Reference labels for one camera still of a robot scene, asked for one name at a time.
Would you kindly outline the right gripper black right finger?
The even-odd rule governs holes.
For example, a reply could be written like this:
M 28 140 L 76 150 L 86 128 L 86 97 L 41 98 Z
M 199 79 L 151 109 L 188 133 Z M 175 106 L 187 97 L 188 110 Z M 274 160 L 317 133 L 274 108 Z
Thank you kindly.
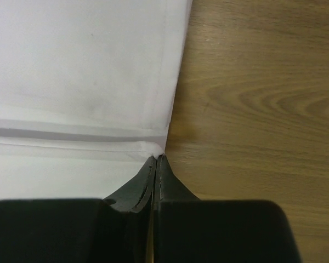
M 154 183 L 155 262 L 301 262 L 291 227 L 268 200 L 207 201 L 157 160 Z

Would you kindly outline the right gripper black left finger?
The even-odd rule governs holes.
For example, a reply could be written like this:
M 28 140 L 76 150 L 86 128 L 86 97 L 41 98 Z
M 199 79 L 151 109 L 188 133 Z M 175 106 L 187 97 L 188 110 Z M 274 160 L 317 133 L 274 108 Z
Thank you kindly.
M 0 262 L 145 262 L 157 161 L 104 199 L 0 201 Z

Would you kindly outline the white t shirt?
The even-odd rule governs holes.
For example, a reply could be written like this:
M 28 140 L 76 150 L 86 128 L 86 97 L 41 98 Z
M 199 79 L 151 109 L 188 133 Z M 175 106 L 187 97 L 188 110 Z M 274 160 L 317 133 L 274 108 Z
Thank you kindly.
M 0 1 L 0 200 L 106 198 L 163 154 L 191 1 Z

